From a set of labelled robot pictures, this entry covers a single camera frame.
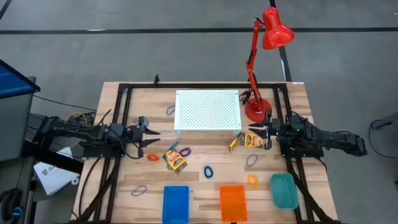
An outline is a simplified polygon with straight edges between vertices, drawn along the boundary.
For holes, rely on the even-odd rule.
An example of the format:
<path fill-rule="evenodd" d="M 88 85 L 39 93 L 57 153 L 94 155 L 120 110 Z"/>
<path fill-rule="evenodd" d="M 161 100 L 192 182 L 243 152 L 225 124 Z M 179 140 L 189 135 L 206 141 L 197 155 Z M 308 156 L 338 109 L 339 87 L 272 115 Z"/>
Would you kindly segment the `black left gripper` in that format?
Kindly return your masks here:
<path fill-rule="evenodd" d="M 160 139 L 146 139 L 144 140 L 144 134 L 159 135 L 160 133 L 152 131 L 147 127 L 147 118 L 140 116 L 137 122 L 133 126 L 128 126 L 125 131 L 125 136 L 128 143 L 133 144 L 137 147 L 137 158 L 144 156 L 144 148 L 148 145 L 160 141 Z"/>

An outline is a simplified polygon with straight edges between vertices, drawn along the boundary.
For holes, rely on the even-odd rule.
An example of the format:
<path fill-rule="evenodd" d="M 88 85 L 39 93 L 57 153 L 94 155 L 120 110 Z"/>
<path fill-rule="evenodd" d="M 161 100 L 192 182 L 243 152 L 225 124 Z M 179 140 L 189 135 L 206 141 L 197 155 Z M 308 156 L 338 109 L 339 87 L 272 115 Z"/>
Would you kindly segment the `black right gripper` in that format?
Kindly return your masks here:
<path fill-rule="evenodd" d="M 278 132 L 281 131 L 281 120 L 277 118 L 272 119 L 271 116 L 272 116 L 272 110 L 267 109 L 264 121 L 249 125 L 250 127 L 255 127 L 255 128 L 249 128 L 251 132 L 257 134 L 259 137 L 263 139 L 266 139 L 265 150 L 269 150 L 272 147 L 271 136 L 277 136 Z"/>

